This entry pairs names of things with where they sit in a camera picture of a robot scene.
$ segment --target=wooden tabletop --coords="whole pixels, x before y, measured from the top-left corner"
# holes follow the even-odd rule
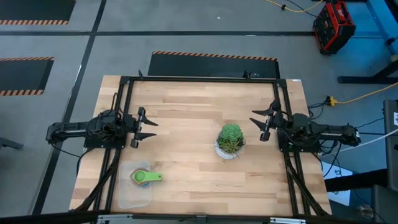
[[[94,116],[109,109],[119,80],[120,76],[104,76]],[[287,84],[293,113],[307,114],[301,81],[287,80]],[[249,120],[265,120],[251,111],[264,110],[273,100],[272,85],[266,83],[134,82],[129,112],[136,116],[138,107],[143,106],[147,117],[159,126],[143,125],[143,132],[157,136],[140,142],[138,149],[123,149],[119,165],[148,161],[152,171],[162,173],[164,179],[152,183],[148,206],[130,209],[118,206],[116,179],[111,211],[291,216],[285,165],[276,133],[272,130],[270,140],[261,142],[259,129]],[[222,159],[214,147],[221,127],[228,123],[240,125],[246,139],[244,152],[232,160]],[[79,206],[97,184],[103,154],[104,149],[95,149],[81,160],[70,208]],[[330,213],[319,162],[311,154],[300,155],[306,186]],[[104,189],[101,208],[107,186]],[[297,186],[296,194],[303,212]]]

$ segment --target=green measuring cup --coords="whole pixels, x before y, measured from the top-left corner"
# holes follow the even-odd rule
[[[163,179],[163,175],[157,172],[148,172],[144,170],[137,170],[132,174],[132,178],[137,184],[143,184],[144,182],[159,181]]]

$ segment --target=plant pot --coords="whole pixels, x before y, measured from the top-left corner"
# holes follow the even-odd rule
[[[243,152],[244,145],[243,145],[237,152],[235,152],[235,153],[228,153],[228,152],[225,152],[224,150],[222,150],[222,149],[220,148],[220,145],[218,145],[218,141],[217,141],[217,139],[218,139],[218,137],[220,136],[220,134],[221,134],[221,132],[219,132],[218,135],[217,135],[216,143],[215,143],[215,149],[216,149],[217,154],[218,154],[221,158],[223,158],[223,159],[234,159],[234,158],[237,157],[241,152]]]

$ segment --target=plastic tray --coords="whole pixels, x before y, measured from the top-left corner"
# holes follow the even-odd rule
[[[137,187],[132,183],[131,174],[138,168],[150,171],[147,161],[125,162],[119,166],[119,193],[118,204],[120,208],[143,207],[152,200],[152,184]]]

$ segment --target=gray floor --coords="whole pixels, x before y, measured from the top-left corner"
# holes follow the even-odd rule
[[[296,1],[309,7],[311,1]],[[0,30],[91,30],[100,0],[77,1],[67,26],[0,26]],[[313,37],[256,36],[113,36],[97,37],[73,110],[71,121],[93,115],[103,75],[137,75],[147,72],[154,50],[276,57],[282,78],[303,81],[307,103],[321,102],[327,95],[348,100],[382,85],[341,85],[340,75],[370,76],[385,67],[390,52],[380,38],[365,4],[349,3],[359,34],[331,57],[319,54]],[[101,31],[154,30],[250,30],[310,31],[313,17],[281,11],[261,0],[113,0],[108,1]],[[0,217],[30,213],[50,147],[44,141],[47,126],[60,121],[79,69],[88,37],[0,37],[0,57],[55,57],[42,96],[0,97],[0,136],[25,144],[20,150],[0,152]],[[382,101],[398,98],[396,88],[348,105],[325,108],[319,123],[354,126],[381,118]],[[361,131],[383,132],[382,121]],[[373,139],[363,136],[363,141]],[[75,154],[82,139],[65,141],[63,149]],[[384,142],[343,152],[341,165],[355,172],[385,168]],[[44,213],[68,210],[76,178],[74,157],[61,154],[47,196]]]

